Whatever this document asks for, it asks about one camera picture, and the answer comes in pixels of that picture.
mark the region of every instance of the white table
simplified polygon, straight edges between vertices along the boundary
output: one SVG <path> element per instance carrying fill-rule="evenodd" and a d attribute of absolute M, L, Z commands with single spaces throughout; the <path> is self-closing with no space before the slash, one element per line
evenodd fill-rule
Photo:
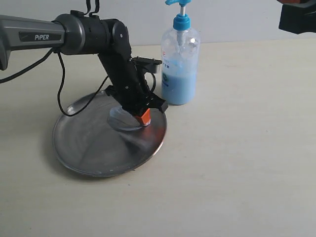
<path fill-rule="evenodd" d="M 54 157 L 56 55 L 0 85 L 0 236 L 314 237 L 315 48 L 315 39 L 203 45 L 196 97 L 166 112 L 162 149 L 110 179 Z M 1 78 L 45 52 L 13 52 Z M 133 55 L 159 58 L 160 47 Z M 67 106 L 105 72 L 97 56 L 64 58 Z"/>

